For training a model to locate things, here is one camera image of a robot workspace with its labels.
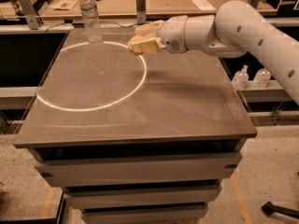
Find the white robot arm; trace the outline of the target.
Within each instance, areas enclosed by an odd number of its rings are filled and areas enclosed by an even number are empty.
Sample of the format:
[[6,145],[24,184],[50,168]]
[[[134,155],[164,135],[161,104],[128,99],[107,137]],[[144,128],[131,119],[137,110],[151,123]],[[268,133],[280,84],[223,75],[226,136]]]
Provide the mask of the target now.
[[299,42],[242,1],[223,4],[214,15],[183,15],[140,25],[128,48],[134,54],[201,50],[220,58],[248,52],[299,104]]

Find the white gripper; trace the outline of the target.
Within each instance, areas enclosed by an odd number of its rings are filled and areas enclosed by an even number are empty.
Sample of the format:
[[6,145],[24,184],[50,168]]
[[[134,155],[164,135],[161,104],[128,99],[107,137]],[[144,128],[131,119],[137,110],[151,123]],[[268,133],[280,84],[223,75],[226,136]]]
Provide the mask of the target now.
[[137,26],[135,34],[142,36],[139,45],[143,53],[158,53],[164,48],[171,53],[186,52],[184,32],[187,19],[186,15],[176,16],[167,21],[158,20]]

